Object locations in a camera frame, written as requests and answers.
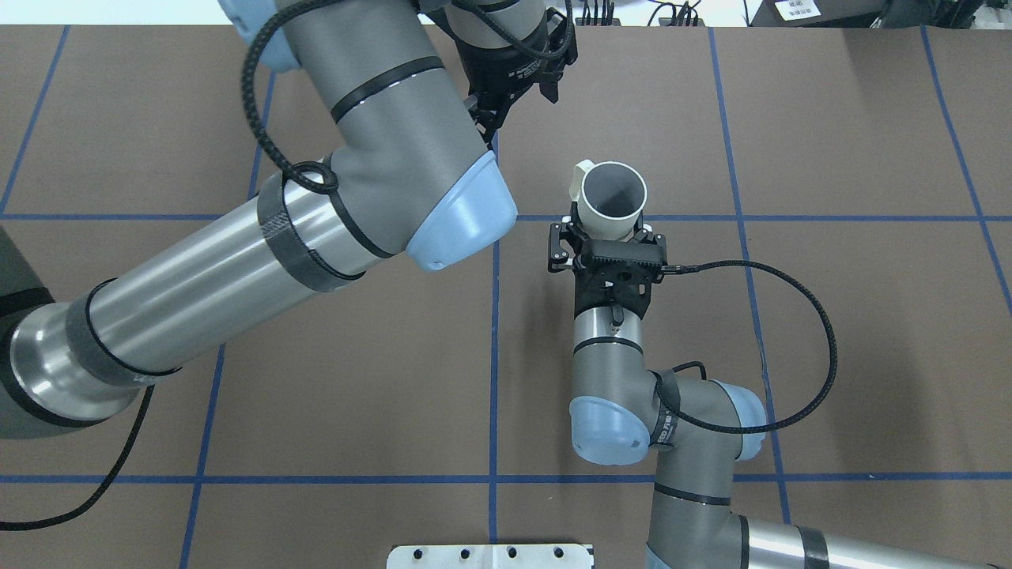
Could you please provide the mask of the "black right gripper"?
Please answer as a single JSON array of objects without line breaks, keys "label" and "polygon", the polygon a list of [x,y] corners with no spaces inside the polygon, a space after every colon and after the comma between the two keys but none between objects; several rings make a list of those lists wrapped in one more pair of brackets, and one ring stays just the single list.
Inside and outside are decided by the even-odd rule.
[{"label": "black right gripper", "polygon": [[[584,250],[590,236],[578,215],[568,215],[549,227],[549,273],[574,273],[572,317],[593,307],[623,307],[644,319],[651,303],[654,281],[646,273],[623,269],[618,273],[593,273],[587,270]],[[639,215],[632,231],[636,258],[641,262],[668,262],[667,238],[653,230],[644,215]]]}]

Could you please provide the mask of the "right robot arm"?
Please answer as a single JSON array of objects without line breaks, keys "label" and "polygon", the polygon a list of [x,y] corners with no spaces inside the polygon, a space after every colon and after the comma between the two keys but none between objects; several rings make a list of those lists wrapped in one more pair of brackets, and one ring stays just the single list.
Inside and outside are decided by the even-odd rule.
[{"label": "right robot arm", "polygon": [[[791,275],[749,260],[671,264],[665,236],[640,215],[607,230],[569,213],[549,226],[550,273],[575,281],[572,449],[597,465],[635,465],[655,452],[644,565],[648,568],[980,568],[982,562],[889,546],[821,529],[738,514],[734,465],[754,458],[766,435],[799,424],[829,396],[840,347],[823,303]],[[667,275],[743,267],[790,284],[816,311],[828,370],[813,399],[770,420],[744,386],[708,377],[697,360],[652,370],[643,321],[651,288]]]}]

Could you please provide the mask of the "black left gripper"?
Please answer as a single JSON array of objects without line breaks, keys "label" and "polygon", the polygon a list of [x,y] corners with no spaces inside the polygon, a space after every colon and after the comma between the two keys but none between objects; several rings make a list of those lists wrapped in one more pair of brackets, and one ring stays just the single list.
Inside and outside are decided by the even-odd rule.
[{"label": "black left gripper", "polygon": [[557,53],[557,57],[531,57],[503,40],[481,19],[455,16],[455,43],[469,81],[466,108],[489,150],[494,150],[497,133],[512,105],[531,88],[550,104],[559,102],[561,77],[577,58],[575,26],[564,16],[542,16],[542,21],[519,40],[529,51]]}]

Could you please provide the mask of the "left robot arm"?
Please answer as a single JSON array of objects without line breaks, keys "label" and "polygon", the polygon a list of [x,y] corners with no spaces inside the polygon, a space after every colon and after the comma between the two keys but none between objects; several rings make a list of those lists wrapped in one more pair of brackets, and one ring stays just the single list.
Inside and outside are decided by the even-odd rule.
[{"label": "left robot arm", "polygon": [[[505,236],[517,208],[493,140],[577,58],[572,3],[224,1],[248,43],[244,113],[278,173],[255,198],[71,303],[2,237],[2,436],[101,424],[213,347],[407,253],[438,271]],[[344,141],[294,162],[258,111],[260,62],[303,69]]]}]

